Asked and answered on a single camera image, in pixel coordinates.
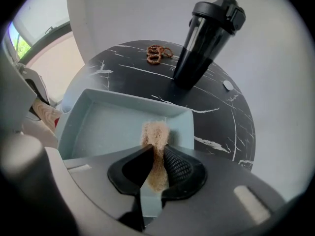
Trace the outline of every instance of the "marble table top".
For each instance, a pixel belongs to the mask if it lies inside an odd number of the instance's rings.
[[[169,47],[173,58],[161,64],[146,61],[150,45]],[[113,46],[96,55],[71,81],[62,101],[68,112],[86,88],[120,92],[187,107],[193,112],[195,149],[228,158],[251,170],[255,155],[255,129],[248,104],[229,75],[212,63],[191,90],[173,80],[182,46],[158,40],[138,40]],[[223,85],[230,81],[228,91]]]

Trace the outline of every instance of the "black tumbler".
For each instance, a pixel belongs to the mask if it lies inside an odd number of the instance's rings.
[[[236,0],[198,2],[189,23],[190,29],[174,72],[174,82],[192,88],[208,69],[230,36],[246,19]]]

